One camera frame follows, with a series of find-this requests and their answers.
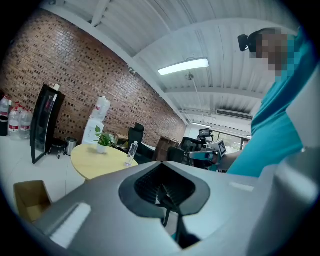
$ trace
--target black refrigerator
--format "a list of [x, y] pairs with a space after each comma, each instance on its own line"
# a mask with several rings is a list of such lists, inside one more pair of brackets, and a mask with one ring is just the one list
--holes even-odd
[[43, 84], [36, 102], [30, 129], [32, 163], [35, 164], [51, 148], [57, 118], [65, 95]]

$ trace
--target potted plant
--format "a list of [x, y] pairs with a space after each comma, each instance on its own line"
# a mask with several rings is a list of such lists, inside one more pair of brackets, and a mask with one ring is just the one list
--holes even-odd
[[110, 145], [111, 138], [110, 135], [104, 132], [101, 132], [100, 127], [95, 127], [96, 136], [98, 137], [97, 140], [94, 140], [94, 142], [98, 142], [96, 145], [96, 151], [100, 154], [103, 154], [107, 150], [107, 146]]

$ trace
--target fluorescent light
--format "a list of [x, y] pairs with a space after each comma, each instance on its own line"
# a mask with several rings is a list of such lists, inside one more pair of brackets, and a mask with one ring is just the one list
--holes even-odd
[[161, 76], [171, 74], [174, 72], [184, 71], [184, 70], [192, 70], [198, 68], [206, 68], [209, 67], [209, 62], [207, 58], [197, 58], [191, 59], [184, 62], [180, 62], [162, 69], [159, 69], [158, 72]]
[[203, 127], [212, 128], [211, 126], [204, 125], [204, 124], [199, 124], [199, 123], [196, 123], [196, 122], [192, 122], [191, 124], [193, 124], [193, 125], [197, 125], [197, 126], [203, 126]]

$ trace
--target white table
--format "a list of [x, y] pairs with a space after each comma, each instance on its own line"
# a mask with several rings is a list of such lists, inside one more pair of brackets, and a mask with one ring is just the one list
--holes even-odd
[[[130, 167], [125, 166], [126, 159], [126, 153], [110, 146], [106, 148], [106, 153], [97, 153], [96, 144], [82, 144], [71, 152], [73, 167], [87, 181]], [[133, 160], [131, 166], [137, 165], [138, 163]]]
[[147, 148], [151, 149], [152, 151], [155, 151], [156, 148], [154, 146], [149, 146], [147, 144], [142, 143], [143, 145], [145, 145]]

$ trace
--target plastic water bottle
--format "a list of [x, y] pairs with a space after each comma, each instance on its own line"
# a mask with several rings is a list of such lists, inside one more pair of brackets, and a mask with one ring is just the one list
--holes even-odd
[[138, 149], [138, 141], [135, 141], [134, 143], [131, 144], [129, 153], [126, 157], [126, 160], [124, 163], [126, 166], [130, 166], [132, 164], [132, 162], [135, 158], [135, 154], [137, 152], [137, 149]]
[[21, 112], [22, 112], [23, 110], [25, 110], [25, 108], [24, 108], [21, 104], [19, 104], [19, 105], [18, 105], [18, 112], [19, 112], [19, 114], [21, 114]]
[[15, 106], [8, 118], [8, 135], [13, 139], [19, 138], [19, 117], [18, 106]]
[[0, 101], [0, 116], [7, 117], [9, 115], [9, 99], [7, 96]]
[[20, 114], [20, 124], [19, 124], [19, 136], [23, 140], [30, 138], [30, 126], [32, 121], [32, 114], [29, 110], [23, 108]]

